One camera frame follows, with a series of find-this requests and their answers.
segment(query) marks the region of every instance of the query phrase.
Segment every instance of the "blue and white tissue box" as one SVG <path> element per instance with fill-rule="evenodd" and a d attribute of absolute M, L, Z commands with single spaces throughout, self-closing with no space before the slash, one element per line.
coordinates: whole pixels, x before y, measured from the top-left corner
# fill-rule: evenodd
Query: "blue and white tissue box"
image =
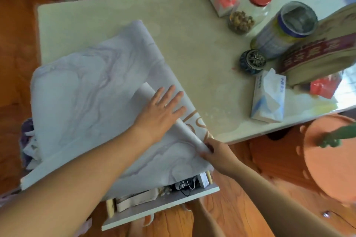
<path fill-rule="evenodd" d="M 262 71 L 255 82 L 251 118 L 276 123 L 283 122 L 286 77 L 274 69 Z"/>

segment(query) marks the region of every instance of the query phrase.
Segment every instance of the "red packet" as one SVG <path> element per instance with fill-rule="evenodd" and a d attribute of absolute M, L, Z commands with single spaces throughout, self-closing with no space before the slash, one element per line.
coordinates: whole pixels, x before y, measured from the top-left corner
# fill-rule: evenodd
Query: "red packet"
<path fill-rule="evenodd" d="M 342 80 L 342 72 L 331 74 L 327 77 L 310 83 L 310 94 L 331 99 Z"/>

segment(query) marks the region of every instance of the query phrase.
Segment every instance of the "glass jar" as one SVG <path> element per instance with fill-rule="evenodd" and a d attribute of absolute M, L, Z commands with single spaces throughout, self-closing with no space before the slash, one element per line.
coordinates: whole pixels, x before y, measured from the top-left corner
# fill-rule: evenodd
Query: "glass jar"
<path fill-rule="evenodd" d="M 262 22 L 269 13 L 272 0 L 239 0 L 234 6 L 228 25 L 238 34 L 246 34 Z"/>

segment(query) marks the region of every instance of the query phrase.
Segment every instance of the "small round jar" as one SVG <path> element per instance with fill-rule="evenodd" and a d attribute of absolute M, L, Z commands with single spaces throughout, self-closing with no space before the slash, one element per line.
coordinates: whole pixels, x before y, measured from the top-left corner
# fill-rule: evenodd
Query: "small round jar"
<path fill-rule="evenodd" d="M 239 0 L 234 6 L 228 25 L 238 34 L 246 34 L 262 22 L 269 13 L 272 0 Z"/>
<path fill-rule="evenodd" d="M 266 65 L 265 57 L 257 50 L 248 50 L 244 52 L 240 56 L 239 62 L 240 67 L 251 75 L 261 72 Z"/>

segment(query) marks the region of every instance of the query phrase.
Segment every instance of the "person's left hand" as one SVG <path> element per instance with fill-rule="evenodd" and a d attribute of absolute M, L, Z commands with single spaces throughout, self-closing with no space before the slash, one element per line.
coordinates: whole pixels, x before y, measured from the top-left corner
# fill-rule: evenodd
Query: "person's left hand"
<path fill-rule="evenodd" d="M 183 106 L 173 112 L 173 109 L 183 97 L 183 92 L 180 91 L 170 101 L 175 89 L 175 86 L 170 86 L 162 99 L 160 99 L 164 88 L 159 88 L 133 123 L 132 127 L 138 130 L 140 135 L 147 137 L 150 145 L 161 141 L 163 135 L 187 110 Z"/>

